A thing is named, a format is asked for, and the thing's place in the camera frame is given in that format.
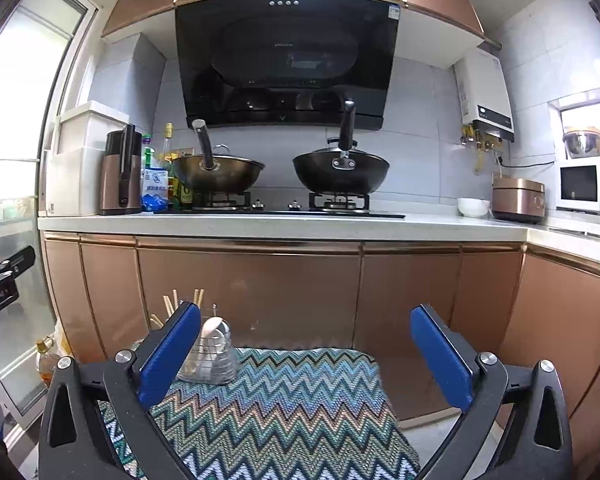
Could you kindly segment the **black gas stove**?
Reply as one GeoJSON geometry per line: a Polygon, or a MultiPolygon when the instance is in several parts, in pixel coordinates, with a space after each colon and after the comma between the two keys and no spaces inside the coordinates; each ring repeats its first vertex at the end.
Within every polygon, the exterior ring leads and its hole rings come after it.
{"type": "Polygon", "coordinates": [[[375,210],[368,194],[309,192],[305,202],[291,200],[282,206],[266,204],[249,192],[193,193],[189,202],[171,206],[166,214],[294,214],[346,218],[404,219],[405,214],[375,210]]]}

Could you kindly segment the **black range hood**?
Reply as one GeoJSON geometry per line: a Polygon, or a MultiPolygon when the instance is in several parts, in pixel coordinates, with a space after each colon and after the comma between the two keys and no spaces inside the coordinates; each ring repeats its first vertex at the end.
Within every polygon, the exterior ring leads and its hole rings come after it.
{"type": "Polygon", "coordinates": [[[384,122],[401,10],[381,0],[201,0],[175,11],[186,120],[384,122]]]}

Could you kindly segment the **amber cooking oil bottle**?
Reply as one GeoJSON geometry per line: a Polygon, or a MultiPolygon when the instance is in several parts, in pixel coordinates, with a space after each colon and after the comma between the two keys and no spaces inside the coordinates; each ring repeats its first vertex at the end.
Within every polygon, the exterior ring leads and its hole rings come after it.
{"type": "Polygon", "coordinates": [[[54,342],[50,337],[38,339],[35,343],[35,348],[36,371],[38,372],[38,376],[40,376],[42,383],[46,385],[46,387],[49,387],[50,383],[52,382],[57,363],[60,360],[60,355],[54,350],[54,342]]]}

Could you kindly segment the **white bowl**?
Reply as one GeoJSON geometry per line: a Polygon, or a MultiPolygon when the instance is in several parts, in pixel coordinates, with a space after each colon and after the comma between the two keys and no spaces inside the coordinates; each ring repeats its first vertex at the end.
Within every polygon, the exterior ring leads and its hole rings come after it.
{"type": "Polygon", "coordinates": [[[490,202],[476,198],[459,198],[457,210],[466,218],[486,218],[490,214],[490,202]]]}

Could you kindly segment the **green cap bottle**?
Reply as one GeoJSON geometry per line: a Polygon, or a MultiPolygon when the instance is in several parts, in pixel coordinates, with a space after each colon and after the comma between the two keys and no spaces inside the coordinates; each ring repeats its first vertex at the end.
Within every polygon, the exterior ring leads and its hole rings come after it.
{"type": "Polygon", "coordinates": [[[154,166],[154,159],[155,159],[155,150],[151,145],[151,135],[148,133],[145,133],[142,137],[142,143],[143,143],[143,158],[144,158],[144,167],[145,168],[152,168],[154,166]]]}

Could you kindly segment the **black wok with lid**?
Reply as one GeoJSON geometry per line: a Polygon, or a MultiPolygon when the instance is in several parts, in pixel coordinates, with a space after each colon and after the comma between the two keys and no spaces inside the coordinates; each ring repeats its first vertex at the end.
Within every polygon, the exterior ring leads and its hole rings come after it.
{"type": "Polygon", "coordinates": [[[297,177],[310,192],[367,195],[385,181],[390,164],[356,148],[354,122],[355,102],[346,101],[336,146],[298,155],[292,161],[297,177]]]}

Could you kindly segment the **clear bottle yellow cap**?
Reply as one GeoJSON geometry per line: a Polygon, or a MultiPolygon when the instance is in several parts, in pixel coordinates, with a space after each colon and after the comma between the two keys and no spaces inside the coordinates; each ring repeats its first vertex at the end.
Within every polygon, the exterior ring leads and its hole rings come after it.
{"type": "Polygon", "coordinates": [[[178,157],[178,153],[174,152],[172,148],[172,138],[173,124],[172,122],[167,122],[164,126],[162,149],[159,154],[159,159],[161,167],[168,171],[172,168],[172,160],[178,157]]]}

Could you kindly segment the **steel bowl on microwave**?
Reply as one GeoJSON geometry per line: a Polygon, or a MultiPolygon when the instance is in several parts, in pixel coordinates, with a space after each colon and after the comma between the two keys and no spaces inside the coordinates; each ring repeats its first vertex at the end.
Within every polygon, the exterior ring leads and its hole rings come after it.
{"type": "Polygon", "coordinates": [[[562,135],[566,156],[570,159],[600,156],[600,131],[572,129],[562,135]]]}

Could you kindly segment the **copper knife block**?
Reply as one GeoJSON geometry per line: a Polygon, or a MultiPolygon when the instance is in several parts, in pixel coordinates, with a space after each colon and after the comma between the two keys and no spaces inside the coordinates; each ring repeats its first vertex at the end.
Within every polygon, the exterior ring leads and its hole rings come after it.
{"type": "Polygon", "coordinates": [[[99,213],[103,216],[142,211],[141,152],[142,134],[133,124],[107,134],[100,173],[99,213]]]}

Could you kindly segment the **dark sauce bottle yellow label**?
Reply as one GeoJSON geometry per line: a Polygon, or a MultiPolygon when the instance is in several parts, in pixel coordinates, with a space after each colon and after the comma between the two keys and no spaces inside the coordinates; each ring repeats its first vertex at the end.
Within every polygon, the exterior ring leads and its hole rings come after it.
{"type": "Polygon", "coordinates": [[[180,187],[181,210],[191,210],[193,207],[193,192],[185,186],[180,187]]]}

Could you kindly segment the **white microwave oven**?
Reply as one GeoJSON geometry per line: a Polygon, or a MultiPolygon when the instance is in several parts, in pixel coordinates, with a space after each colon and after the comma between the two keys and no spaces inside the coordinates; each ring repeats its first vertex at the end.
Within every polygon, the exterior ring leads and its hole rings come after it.
{"type": "Polygon", "coordinates": [[[566,160],[558,171],[556,205],[600,213],[600,162],[566,160]]]}

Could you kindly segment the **copper rice cooker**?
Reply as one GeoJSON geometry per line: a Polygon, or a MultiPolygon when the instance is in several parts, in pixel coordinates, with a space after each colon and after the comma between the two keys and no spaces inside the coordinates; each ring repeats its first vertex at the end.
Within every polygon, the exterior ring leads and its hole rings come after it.
{"type": "Polygon", "coordinates": [[[539,223],[545,218],[545,185],[529,179],[495,177],[491,212],[507,221],[539,223]]]}

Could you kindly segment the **cream white ceramic spoon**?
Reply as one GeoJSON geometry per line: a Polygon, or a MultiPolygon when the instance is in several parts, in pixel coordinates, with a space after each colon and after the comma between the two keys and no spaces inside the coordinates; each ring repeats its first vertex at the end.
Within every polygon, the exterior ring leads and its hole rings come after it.
{"type": "Polygon", "coordinates": [[[225,336],[222,330],[223,319],[219,316],[208,318],[201,327],[200,345],[211,352],[218,352],[225,344],[225,336]]]}

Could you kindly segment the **blue white salt bag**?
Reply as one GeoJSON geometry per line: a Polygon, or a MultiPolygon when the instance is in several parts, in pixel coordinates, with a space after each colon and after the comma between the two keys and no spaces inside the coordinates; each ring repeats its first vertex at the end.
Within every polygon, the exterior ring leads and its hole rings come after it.
{"type": "Polygon", "coordinates": [[[144,211],[169,209],[169,173],[164,168],[146,168],[143,175],[142,205],[144,211]]]}

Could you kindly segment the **white water heater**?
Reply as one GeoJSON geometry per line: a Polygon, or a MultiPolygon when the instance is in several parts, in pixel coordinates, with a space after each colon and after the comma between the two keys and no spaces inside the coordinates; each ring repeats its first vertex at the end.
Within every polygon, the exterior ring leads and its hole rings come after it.
{"type": "Polygon", "coordinates": [[[512,108],[500,60],[473,48],[454,64],[464,126],[492,138],[515,141],[512,108]]]}

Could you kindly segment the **zigzag knitted mat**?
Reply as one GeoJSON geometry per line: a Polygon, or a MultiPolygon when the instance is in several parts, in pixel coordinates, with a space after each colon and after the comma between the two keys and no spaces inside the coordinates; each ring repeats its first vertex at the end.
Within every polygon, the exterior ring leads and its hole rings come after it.
{"type": "Polygon", "coordinates": [[[198,479],[413,479],[379,366],[351,349],[239,348],[236,378],[174,382],[151,414],[198,479]]]}

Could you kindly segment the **copper lower cabinets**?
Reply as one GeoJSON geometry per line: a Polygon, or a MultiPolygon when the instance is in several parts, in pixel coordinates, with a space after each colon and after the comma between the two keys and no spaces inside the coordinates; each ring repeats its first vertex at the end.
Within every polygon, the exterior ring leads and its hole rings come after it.
{"type": "Polygon", "coordinates": [[[48,286],[74,355],[110,358],[203,289],[240,346],[355,348],[377,359],[402,420],[449,411],[410,337],[430,304],[478,350],[552,361],[569,413],[574,474],[600,479],[600,242],[306,242],[46,232],[48,286]]]}

